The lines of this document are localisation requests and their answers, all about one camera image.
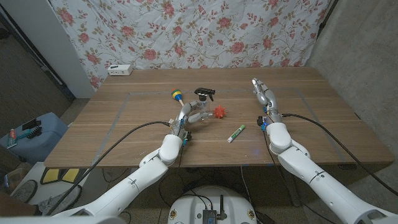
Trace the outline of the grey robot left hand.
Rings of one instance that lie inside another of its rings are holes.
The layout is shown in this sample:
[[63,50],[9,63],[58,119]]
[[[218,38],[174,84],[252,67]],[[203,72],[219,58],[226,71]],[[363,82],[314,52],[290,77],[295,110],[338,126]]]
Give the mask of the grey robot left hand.
[[213,113],[207,110],[205,106],[206,103],[200,100],[184,104],[176,119],[170,124],[172,129],[171,134],[183,139],[187,132],[185,130],[185,125],[187,123],[195,123],[199,120],[205,120],[213,116]]

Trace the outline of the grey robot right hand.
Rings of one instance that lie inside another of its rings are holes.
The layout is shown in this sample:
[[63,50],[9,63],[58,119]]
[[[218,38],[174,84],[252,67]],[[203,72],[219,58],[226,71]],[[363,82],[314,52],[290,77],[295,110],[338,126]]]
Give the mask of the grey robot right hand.
[[264,122],[266,124],[281,123],[281,116],[278,112],[278,106],[273,91],[257,78],[252,79],[252,84],[254,86],[253,93],[266,114]]

